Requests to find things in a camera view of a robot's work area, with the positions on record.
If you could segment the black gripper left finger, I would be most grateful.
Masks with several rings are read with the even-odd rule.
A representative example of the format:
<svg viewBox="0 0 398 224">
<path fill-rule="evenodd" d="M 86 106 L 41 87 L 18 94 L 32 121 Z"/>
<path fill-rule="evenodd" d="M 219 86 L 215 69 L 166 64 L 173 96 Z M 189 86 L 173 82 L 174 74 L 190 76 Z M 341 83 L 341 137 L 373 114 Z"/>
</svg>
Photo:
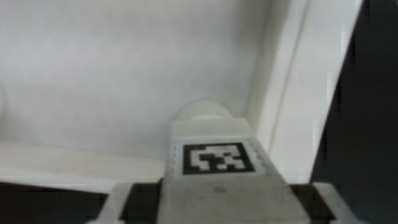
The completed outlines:
<svg viewBox="0 0 398 224">
<path fill-rule="evenodd" d="M 87 224 L 157 224 L 162 182 L 119 183 Z"/>
</svg>

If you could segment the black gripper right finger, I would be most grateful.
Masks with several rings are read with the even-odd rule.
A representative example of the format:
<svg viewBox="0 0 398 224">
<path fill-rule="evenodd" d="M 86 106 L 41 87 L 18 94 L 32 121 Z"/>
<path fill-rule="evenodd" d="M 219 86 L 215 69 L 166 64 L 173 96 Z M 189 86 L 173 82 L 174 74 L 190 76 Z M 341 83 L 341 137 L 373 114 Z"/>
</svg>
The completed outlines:
<svg viewBox="0 0 398 224">
<path fill-rule="evenodd" d="M 311 224 L 365 224 L 331 183 L 292 184 Z"/>
</svg>

